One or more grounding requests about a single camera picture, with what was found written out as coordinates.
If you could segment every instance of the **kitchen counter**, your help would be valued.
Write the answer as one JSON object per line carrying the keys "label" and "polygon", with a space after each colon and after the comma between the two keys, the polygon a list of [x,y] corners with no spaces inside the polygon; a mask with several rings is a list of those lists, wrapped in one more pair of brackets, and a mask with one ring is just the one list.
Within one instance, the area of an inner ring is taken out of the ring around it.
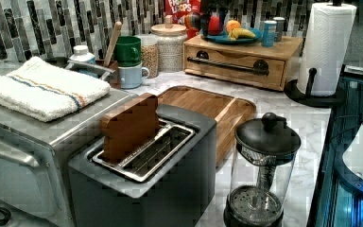
{"label": "kitchen counter", "polygon": [[[183,72],[161,73],[155,79],[145,79],[142,86],[128,90],[137,95],[145,92],[158,95],[166,89],[186,85],[203,90],[236,96],[253,102],[257,117],[274,112],[287,119],[287,125],[295,130],[302,139],[298,150],[289,187],[285,199],[283,226],[303,227],[308,220],[311,201],[314,195],[324,138],[328,125],[330,109],[303,106],[290,100],[284,93],[271,92],[258,88],[186,75]],[[222,227],[223,209],[229,194],[232,170],[232,153],[226,157],[216,170],[216,194],[199,220],[197,227]],[[51,226],[46,221],[12,211],[9,226]]]}

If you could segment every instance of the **blue mug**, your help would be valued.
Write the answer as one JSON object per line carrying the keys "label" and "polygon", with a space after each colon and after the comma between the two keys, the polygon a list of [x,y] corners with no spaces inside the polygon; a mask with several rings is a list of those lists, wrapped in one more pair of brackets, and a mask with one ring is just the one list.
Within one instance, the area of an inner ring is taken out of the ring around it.
{"label": "blue mug", "polygon": [[138,64],[132,67],[120,67],[120,87],[122,89],[131,89],[139,87],[143,83],[143,79],[149,77],[149,69],[143,67],[142,64]]}

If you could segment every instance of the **paper towel roll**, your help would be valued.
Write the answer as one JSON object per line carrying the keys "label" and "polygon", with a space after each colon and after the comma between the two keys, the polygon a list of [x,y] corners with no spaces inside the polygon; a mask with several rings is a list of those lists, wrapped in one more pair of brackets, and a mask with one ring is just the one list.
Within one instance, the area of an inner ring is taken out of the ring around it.
{"label": "paper towel roll", "polygon": [[309,17],[297,88],[305,94],[308,71],[316,68],[312,96],[331,96],[337,88],[356,7],[342,4],[314,3]]}

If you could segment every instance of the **glass carafe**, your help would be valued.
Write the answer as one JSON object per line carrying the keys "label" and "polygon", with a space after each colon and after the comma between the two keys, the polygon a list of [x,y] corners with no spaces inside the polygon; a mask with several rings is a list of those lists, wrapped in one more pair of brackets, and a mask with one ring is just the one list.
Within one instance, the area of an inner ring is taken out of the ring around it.
{"label": "glass carafe", "polygon": [[266,113],[240,124],[235,138],[226,226],[281,226],[300,136],[285,118]]}

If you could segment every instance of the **striped towel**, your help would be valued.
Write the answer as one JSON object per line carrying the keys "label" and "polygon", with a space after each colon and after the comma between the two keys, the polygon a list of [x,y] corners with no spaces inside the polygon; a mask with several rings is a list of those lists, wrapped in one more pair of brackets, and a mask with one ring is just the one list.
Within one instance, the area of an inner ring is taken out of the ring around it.
{"label": "striped towel", "polygon": [[0,76],[0,104],[43,122],[80,110],[110,91],[109,83],[33,57]]}

